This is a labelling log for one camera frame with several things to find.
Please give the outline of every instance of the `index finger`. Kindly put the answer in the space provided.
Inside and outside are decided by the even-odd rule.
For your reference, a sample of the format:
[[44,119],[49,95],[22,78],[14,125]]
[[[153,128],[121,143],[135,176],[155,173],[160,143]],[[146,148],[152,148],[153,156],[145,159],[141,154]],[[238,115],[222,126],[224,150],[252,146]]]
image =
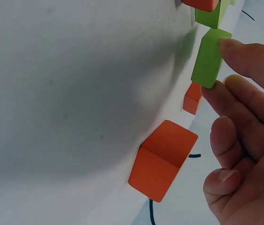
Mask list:
[[220,51],[224,61],[235,72],[264,88],[264,45],[246,45],[233,39],[222,39]]

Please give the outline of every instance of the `black line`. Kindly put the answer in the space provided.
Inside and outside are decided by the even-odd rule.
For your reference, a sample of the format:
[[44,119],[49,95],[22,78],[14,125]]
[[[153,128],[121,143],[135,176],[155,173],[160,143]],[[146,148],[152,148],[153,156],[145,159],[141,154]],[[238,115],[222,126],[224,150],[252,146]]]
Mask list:
[[154,220],[154,210],[153,210],[153,200],[152,199],[150,199],[150,218],[151,218],[152,225],[156,225],[155,220]]
[[245,15],[247,15],[249,18],[251,18],[253,21],[255,21],[255,19],[250,15],[250,14],[248,14],[247,12],[245,12],[245,11],[243,11],[243,10],[241,10]]
[[190,154],[188,157],[189,158],[200,158],[202,155],[201,154]]

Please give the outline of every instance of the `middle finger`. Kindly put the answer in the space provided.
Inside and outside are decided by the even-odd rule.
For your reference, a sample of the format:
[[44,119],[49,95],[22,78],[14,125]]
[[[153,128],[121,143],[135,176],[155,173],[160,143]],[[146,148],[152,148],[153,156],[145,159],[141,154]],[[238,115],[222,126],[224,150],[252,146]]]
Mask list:
[[219,116],[229,117],[247,153],[258,161],[264,154],[264,124],[245,107],[221,82],[202,94]]

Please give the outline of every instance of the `fingernail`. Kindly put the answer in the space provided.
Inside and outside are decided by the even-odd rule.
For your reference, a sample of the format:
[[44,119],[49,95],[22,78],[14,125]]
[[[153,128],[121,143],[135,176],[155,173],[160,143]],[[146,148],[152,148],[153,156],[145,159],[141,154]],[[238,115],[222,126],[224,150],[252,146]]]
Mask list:
[[225,182],[230,176],[232,176],[237,170],[223,170],[220,172],[218,178],[221,182]]
[[242,43],[240,41],[235,40],[235,39],[221,38],[220,39],[220,50],[225,51],[232,46],[240,45],[240,44],[242,44]]

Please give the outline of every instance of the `finger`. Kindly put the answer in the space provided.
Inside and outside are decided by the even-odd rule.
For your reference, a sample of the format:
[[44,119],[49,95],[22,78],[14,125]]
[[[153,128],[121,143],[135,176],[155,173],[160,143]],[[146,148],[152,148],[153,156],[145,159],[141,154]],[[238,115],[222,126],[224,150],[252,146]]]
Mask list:
[[229,117],[247,154],[258,161],[264,154],[264,124],[239,102],[221,82],[213,89],[201,89],[203,96],[219,116]]
[[233,39],[222,39],[220,51],[235,72],[253,79],[264,88],[264,45],[245,45]]
[[255,162],[246,155],[239,140],[233,122],[228,117],[219,117],[212,125],[211,147],[220,165],[226,169],[239,171],[242,180],[255,166]]
[[241,184],[241,176],[236,170],[219,169],[209,174],[204,182],[204,194],[210,210],[221,221],[221,212]]
[[225,86],[264,124],[264,93],[238,75],[225,80]]

